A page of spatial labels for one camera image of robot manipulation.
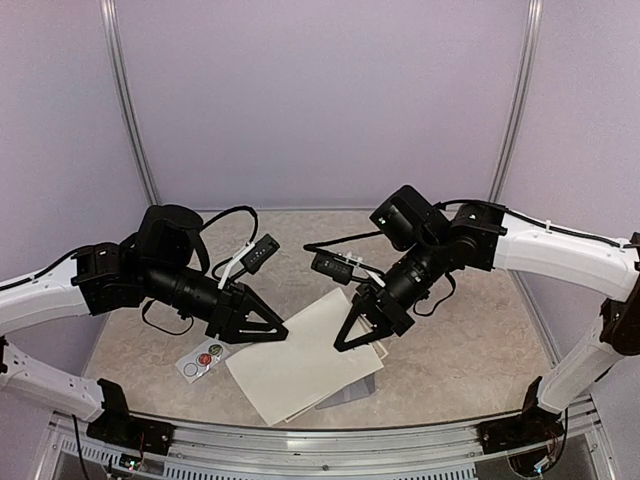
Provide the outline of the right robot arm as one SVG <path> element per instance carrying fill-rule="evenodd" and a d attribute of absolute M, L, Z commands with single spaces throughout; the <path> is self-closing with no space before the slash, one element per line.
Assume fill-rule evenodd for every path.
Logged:
<path fill-rule="evenodd" d="M 639 353 L 639 240 L 610 239 L 530 219 L 505 206 L 461 200 L 452 219 L 404 185 L 370 216 L 402 252 L 380 278 L 360 285 L 334 341 L 339 352 L 393 334 L 414 321 L 408 311 L 443 276 L 466 267 L 541 275 L 605 296 L 592 330 L 527 392 L 511 426 L 535 442 L 569 404 L 624 357 Z"/>

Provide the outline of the grey envelope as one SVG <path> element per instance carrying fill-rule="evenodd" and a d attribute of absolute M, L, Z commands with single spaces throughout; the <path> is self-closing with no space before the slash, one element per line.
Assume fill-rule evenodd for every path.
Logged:
<path fill-rule="evenodd" d="M 314 408 L 316 410 L 322 410 L 322 409 L 350 403 L 353 401 L 368 398 L 372 396 L 375 392 L 376 392 L 375 375 L 370 374 L 363 377 L 360 380 L 357 380 L 343 387 L 341 390 L 323 399 L 322 401 L 317 403 L 314 406 Z"/>

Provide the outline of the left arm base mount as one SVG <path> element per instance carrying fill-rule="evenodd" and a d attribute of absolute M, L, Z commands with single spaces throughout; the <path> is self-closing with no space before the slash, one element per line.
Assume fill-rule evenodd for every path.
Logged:
<path fill-rule="evenodd" d="M 99 379 L 103 401 L 101 413 L 88 423 L 87 436 L 105 443 L 162 456 L 172 445 L 175 426 L 171 423 L 133 415 L 122 387 Z"/>

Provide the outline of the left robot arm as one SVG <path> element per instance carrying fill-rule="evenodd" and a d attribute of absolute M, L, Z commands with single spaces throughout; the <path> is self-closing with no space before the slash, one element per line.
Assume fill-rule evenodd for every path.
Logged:
<path fill-rule="evenodd" d="M 180 205 L 149 207 L 138 230 L 122 242 L 79 247 L 40 271 L 3 283 L 1 334 L 123 308 L 148 310 L 159 302 L 185 319 L 205 322 L 206 336 L 226 344 L 285 340 L 283 320 L 240 280 L 257 273 L 278 243 L 253 230 L 236 254 L 210 265 L 203 232 L 238 212 L 258 216 L 246 205 L 211 220 Z"/>

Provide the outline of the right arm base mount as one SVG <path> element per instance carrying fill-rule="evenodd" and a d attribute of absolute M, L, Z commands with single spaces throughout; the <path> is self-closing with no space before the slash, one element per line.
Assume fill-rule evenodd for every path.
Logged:
<path fill-rule="evenodd" d="M 542 377 L 539 376 L 529 385 L 518 414 L 477 425 L 478 439 L 484 454 L 525 447 L 565 433 L 561 414 L 544 410 L 539 405 L 537 392 L 541 380 Z"/>

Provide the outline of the beige letter paper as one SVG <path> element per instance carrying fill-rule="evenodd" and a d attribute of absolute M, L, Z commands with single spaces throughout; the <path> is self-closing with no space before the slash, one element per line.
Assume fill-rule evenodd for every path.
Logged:
<path fill-rule="evenodd" d="M 255 343 L 228 358 L 232 377 L 267 425 L 288 421 L 384 368 L 370 345 L 342 353 L 334 348 L 350 309 L 336 288 L 284 322 L 284 341 Z"/>

